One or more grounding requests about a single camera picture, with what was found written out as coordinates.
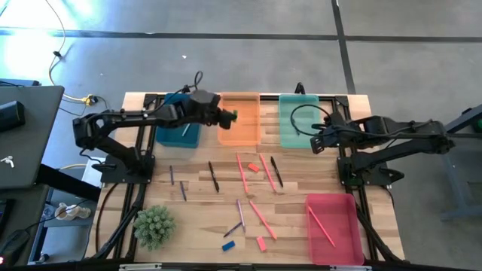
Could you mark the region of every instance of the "blue bin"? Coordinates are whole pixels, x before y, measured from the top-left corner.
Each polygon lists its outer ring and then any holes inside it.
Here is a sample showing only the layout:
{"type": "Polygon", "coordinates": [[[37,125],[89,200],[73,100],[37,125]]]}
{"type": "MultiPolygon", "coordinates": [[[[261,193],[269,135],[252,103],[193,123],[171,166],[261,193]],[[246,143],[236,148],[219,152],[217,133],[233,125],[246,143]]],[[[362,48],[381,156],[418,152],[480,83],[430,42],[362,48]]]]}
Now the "blue bin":
{"type": "MultiPolygon", "coordinates": [[[[167,105],[170,105],[174,102],[183,101],[186,99],[189,99],[188,94],[178,93],[173,95],[172,93],[168,93],[164,100],[167,101],[167,105]]],[[[158,127],[156,131],[157,142],[166,147],[197,148],[199,145],[201,125],[198,123],[191,123],[191,126],[189,127],[185,136],[182,136],[186,126],[187,124],[175,129],[158,127]]]]}

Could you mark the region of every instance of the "wooden tabletop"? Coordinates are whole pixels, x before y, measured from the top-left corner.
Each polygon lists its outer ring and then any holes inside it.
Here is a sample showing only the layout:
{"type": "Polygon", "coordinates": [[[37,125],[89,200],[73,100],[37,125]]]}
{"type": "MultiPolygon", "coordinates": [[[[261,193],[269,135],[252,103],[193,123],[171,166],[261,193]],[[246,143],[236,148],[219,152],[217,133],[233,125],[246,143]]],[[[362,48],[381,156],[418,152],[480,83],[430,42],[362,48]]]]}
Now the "wooden tabletop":
{"type": "MultiPolygon", "coordinates": [[[[145,93],[126,93],[123,108],[139,110],[145,93]]],[[[352,119],[371,115],[366,95],[348,95],[352,119]]],[[[331,105],[320,102],[327,111],[331,105]]],[[[160,250],[149,252],[138,243],[136,261],[191,262],[191,263],[311,263],[304,202],[308,193],[344,193],[337,177],[335,160],[337,149],[325,149],[315,155],[310,149],[287,149],[279,145],[278,102],[261,101],[261,143],[256,146],[231,147],[218,142],[216,126],[203,126],[199,147],[196,149],[167,148],[155,143],[156,167],[151,184],[145,194],[144,208],[154,205],[167,206],[175,218],[177,228],[173,237],[160,250]],[[249,193],[245,193],[236,161],[239,154],[246,173],[249,193]],[[274,171],[276,193],[270,186],[258,154],[269,159],[273,156],[283,178],[284,188],[279,186],[274,171]],[[216,193],[209,172],[212,162],[221,188],[216,193]],[[254,163],[261,170],[254,173],[247,165],[254,163]],[[170,183],[169,166],[174,168],[176,184],[170,183]],[[188,201],[185,202],[179,188],[183,181],[188,201]],[[223,235],[239,222],[236,199],[243,206],[246,233],[240,228],[229,238],[223,235]],[[256,203],[268,224],[278,236],[269,232],[253,212],[249,200],[256,203]],[[256,237],[263,236],[267,251],[261,253],[256,237]],[[223,252],[222,245],[233,240],[236,247],[223,252]]],[[[126,146],[134,146],[137,128],[118,129],[116,140],[126,146]]],[[[110,186],[102,189],[99,204],[110,186]]],[[[102,245],[117,227],[125,184],[119,184],[105,204],[99,230],[102,245]]],[[[371,220],[383,241],[400,258],[404,257],[398,234],[395,213],[386,191],[378,187],[366,187],[371,220]]],[[[86,257],[95,253],[95,227],[90,234],[86,257]]],[[[369,258],[366,235],[358,226],[365,257],[369,258]]],[[[127,251],[131,228],[127,229],[122,256],[127,251]]]]}

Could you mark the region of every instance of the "succulent plant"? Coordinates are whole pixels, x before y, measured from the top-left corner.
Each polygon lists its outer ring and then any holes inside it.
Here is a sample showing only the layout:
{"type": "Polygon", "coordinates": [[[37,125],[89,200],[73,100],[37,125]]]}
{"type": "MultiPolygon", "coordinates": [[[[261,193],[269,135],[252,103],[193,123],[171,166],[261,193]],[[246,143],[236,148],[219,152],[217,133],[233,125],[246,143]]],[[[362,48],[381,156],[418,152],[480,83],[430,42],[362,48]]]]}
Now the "succulent plant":
{"type": "Polygon", "coordinates": [[[140,241],[141,246],[152,251],[171,238],[175,223],[166,206],[152,206],[147,210],[137,212],[134,228],[136,228],[134,235],[140,241]]]}

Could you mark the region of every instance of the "teal bin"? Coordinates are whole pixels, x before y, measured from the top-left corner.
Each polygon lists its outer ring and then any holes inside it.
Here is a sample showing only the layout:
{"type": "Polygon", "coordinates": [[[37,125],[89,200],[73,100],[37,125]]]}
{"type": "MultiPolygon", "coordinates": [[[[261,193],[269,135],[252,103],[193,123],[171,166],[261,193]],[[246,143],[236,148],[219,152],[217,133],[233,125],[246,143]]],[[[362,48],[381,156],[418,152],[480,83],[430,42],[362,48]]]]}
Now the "teal bin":
{"type": "MultiPolygon", "coordinates": [[[[189,99],[189,95],[183,93],[178,93],[175,95],[173,95],[172,93],[168,93],[165,97],[167,105],[186,99],[189,99]]],[[[186,126],[187,124],[175,129],[164,129],[158,127],[156,131],[156,140],[166,147],[197,148],[197,146],[199,145],[201,125],[197,123],[191,123],[185,136],[182,136],[182,133],[186,129],[186,126]]]]}
{"type": "MultiPolygon", "coordinates": [[[[319,105],[317,95],[301,95],[301,94],[282,94],[279,96],[279,135],[281,137],[281,146],[283,148],[311,148],[310,135],[298,134],[291,125],[290,116],[293,110],[299,105],[319,105]]],[[[314,123],[321,123],[319,109],[314,107],[303,107],[293,115],[294,124],[303,132],[318,133],[316,129],[312,129],[314,123]]]]}

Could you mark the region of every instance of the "pink eraser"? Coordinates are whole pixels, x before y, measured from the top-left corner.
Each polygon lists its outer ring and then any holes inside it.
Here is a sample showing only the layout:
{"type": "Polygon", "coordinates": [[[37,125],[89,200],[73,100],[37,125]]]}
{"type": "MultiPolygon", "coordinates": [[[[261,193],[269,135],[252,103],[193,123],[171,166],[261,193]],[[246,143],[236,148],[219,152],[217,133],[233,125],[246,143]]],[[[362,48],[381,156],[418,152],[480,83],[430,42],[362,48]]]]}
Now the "pink eraser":
{"type": "Polygon", "coordinates": [[[259,249],[261,249],[261,251],[265,251],[266,244],[264,244],[263,236],[259,236],[258,238],[256,238],[256,241],[258,241],[259,249]]]}
{"type": "Polygon", "coordinates": [[[258,172],[259,171],[259,168],[254,164],[254,163],[250,163],[248,165],[249,169],[254,171],[254,172],[258,172]]]}

